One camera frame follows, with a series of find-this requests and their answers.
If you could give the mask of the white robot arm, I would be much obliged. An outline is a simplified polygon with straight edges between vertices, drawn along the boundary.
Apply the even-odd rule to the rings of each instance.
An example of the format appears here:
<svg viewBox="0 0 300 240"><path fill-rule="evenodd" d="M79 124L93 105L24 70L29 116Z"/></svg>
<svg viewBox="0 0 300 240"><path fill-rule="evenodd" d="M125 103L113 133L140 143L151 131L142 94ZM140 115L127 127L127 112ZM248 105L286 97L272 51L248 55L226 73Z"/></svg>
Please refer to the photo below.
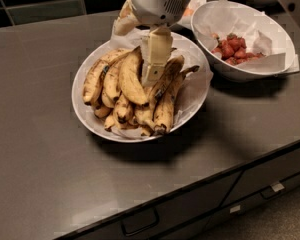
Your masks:
<svg viewBox="0 0 300 240"><path fill-rule="evenodd" d="M300 0L277 0L300 29ZM148 26L142 82L158 79L163 68L163 43L170 41L170 27L182 21L192 0L126 0L114 21L113 31L124 36L137 26ZM228 0L207 2L195 8L190 17L191 30L209 64L223 77L247 82L286 72L295 60L295 48L285 30L269 16ZM217 47L213 33L235 32L247 39L244 56L226 55Z"/></svg>

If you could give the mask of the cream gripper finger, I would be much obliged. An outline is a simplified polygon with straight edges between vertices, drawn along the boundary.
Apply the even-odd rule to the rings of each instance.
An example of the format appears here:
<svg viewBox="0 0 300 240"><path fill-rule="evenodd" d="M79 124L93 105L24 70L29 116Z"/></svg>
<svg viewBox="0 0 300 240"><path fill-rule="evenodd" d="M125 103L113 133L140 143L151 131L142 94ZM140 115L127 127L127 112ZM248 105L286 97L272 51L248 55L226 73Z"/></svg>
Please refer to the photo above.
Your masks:
<svg viewBox="0 0 300 240"><path fill-rule="evenodd" d="M113 33L118 36L125 36L135 27L140 26L141 22L133 12L131 0L126 0L123 4L117 19L113 24Z"/></svg>
<svg viewBox="0 0 300 240"><path fill-rule="evenodd" d="M142 37L141 53L143 58L141 83L145 87L153 86L162 76L171 56L173 38L166 26L152 27Z"/></svg>

